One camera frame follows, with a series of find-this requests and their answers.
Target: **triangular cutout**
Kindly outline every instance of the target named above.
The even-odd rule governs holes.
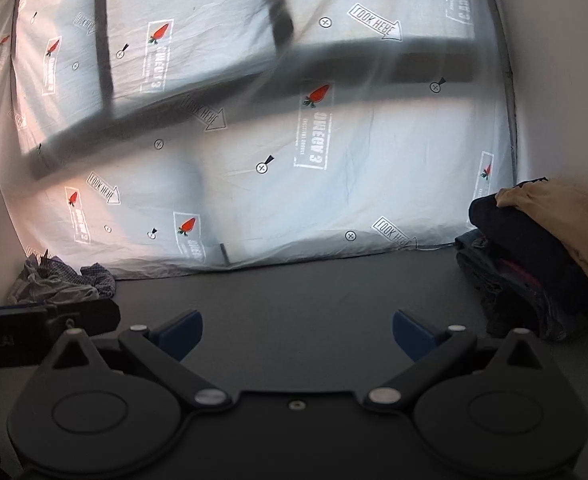
[[[78,341],[71,341],[63,350],[54,368],[59,370],[61,368],[74,368],[77,366],[87,366],[90,362],[87,360],[85,353],[83,352],[81,345]]]
[[[536,368],[537,370],[542,369],[540,361],[532,352],[531,347],[525,341],[519,341],[516,343],[514,351],[507,360],[509,366],[520,366],[523,368]]]

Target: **stack of folded clothes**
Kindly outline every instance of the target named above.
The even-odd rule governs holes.
[[[561,341],[588,330],[588,190],[541,178],[474,200],[456,260],[481,293],[487,333]]]

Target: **silver screw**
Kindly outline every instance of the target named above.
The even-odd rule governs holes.
[[[300,412],[307,407],[307,404],[304,400],[292,400],[289,404],[289,409],[293,412]]]
[[[196,392],[194,400],[205,406],[217,406],[227,400],[227,394],[218,388],[205,388]]]
[[[401,393],[394,388],[374,388],[369,393],[369,400],[376,404],[393,404],[401,400]]]

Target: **gray crumpled cloth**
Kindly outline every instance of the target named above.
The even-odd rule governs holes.
[[[8,304],[76,303],[111,298],[116,292],[114,277],[100,264],[81,267],[79,275],[58,257],[47,253],[40,259],[31,254],[8,293]]]

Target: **carrot print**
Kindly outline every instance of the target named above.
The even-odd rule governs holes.
[[[158,40],[160,40],[165,35],[165,32],[167,32],[167,27],[169,26],[169,23],[165,23],[163,27],[159,28],[154,34],[152,34],[148,43],[158,44]]]
[[[323,85],[320,88],[317,88],[305,98],[303,106],[312,105],[312,108],[316,108],[316,103],[323,100],[329,89],[329,85]]]
[[[178,234],[187,236],[187,233],[194,229],[194,224],[196,224],[196,218],[190,218],[178,228]]]
[[[47,57],[51,56],[52,52],[58,48],[58,43],[60,43],[60,40],[56,40],[56,43],[49,47],[48,51],[45,53]]]
[[[487,166],[487,168],[485,168],[484,170],[482,170],[482,173],[480,174],[481,177],[483,177],[485,180],[489,180],[490,179],[490,173],[491,173],[491,163],[489,166]]]

